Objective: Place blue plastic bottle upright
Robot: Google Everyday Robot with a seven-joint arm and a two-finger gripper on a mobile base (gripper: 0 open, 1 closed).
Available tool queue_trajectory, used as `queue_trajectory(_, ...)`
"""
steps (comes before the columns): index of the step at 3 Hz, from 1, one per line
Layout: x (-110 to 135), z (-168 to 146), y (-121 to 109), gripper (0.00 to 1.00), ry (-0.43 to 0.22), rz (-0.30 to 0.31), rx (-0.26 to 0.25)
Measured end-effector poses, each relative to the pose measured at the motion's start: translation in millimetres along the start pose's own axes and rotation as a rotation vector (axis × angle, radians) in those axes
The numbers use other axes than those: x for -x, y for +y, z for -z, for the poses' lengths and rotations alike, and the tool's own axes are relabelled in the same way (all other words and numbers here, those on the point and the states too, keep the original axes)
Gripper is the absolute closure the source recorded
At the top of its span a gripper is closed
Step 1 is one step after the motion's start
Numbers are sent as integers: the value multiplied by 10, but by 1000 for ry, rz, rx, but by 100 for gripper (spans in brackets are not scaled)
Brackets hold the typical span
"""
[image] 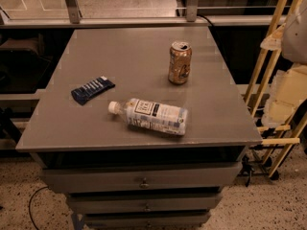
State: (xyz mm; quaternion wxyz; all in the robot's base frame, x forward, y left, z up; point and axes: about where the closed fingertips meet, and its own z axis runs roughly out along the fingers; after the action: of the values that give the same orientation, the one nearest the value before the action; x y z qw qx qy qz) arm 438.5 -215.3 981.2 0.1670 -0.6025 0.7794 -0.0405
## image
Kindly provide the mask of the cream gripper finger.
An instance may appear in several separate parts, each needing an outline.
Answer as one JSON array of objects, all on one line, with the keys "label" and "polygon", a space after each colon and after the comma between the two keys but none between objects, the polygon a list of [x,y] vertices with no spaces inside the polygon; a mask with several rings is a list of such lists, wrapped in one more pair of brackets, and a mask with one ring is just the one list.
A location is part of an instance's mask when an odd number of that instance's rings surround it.
[{"label": "cream gripper finger", "polygon": [[260,47],[265,50],[274,51],[280,50],[283,34],[285,29],[285,23],[279,26],[276,30],[274,30],[270,35],[263,39],[260,44]]}]

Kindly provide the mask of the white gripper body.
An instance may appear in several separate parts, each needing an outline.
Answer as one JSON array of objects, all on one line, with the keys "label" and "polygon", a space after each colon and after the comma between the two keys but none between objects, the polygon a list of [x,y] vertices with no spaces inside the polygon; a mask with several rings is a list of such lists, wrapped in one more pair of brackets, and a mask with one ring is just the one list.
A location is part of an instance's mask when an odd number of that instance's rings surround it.
[{"label": "white gripper body", "polygon": [[286,123],[307,99],[307,66],[295,63],[289,70],[278,70],[261,119],[263,126],[276,128]]}]

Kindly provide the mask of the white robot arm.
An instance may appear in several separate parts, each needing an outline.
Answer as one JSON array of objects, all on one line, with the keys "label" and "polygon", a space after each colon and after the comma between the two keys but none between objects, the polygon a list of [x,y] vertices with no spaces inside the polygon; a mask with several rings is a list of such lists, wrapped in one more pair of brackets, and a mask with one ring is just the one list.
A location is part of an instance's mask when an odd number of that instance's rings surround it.
[{"label": "white robot arm", "polygon": [[307,0],[260,44],[262,49],[280,50],[283,58],[294,65],[278,70],[272,79],[261,122],[265,127],[283,125],[307,99]]}]

